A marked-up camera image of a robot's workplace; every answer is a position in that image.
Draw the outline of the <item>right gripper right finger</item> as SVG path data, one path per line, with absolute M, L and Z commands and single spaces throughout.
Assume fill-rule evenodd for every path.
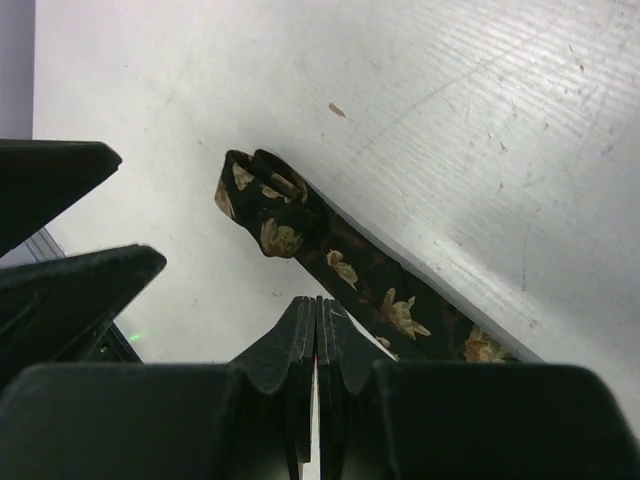
M 612 393 L 568 365 L 396 361 L 316 307 L 324 479 L 635 479 Z

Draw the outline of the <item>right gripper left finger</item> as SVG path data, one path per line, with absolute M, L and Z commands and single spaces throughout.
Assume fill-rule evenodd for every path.
M 316 302 L 226 364 L 49 364 L 1 398 L 5 479 L 298 479 L 311 458 Z

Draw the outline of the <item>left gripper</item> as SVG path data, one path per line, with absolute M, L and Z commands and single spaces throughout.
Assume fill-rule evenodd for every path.
M 1 271 L 1 378 L 51 362 L 141 363 L 114 319 L 164 269 L 129 245 Z

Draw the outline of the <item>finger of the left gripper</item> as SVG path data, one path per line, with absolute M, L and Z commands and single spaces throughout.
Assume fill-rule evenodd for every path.
M 117 172 L 99 141 L 1 141 L 1 253 L 6 254 Z

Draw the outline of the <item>black gold floral tie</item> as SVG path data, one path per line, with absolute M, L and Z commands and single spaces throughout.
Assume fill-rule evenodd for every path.
M 345 221 L 293 168 L 229 150 L 219 209 L 267 257 L 294 259 L 398 360 L 507 363 L 515 356 Z

